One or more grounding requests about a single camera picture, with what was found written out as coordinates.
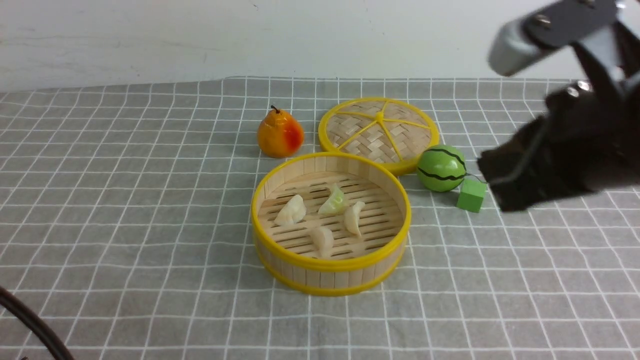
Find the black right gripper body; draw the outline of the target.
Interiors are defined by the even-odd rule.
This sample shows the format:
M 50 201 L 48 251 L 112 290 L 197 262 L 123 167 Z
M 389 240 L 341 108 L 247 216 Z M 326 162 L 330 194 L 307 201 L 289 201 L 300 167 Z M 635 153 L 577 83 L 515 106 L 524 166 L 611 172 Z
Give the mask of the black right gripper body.
M 617 21 L 573 49 L 587 79 L 477 159 L 503 212 L 639 185 L 639 37 Z

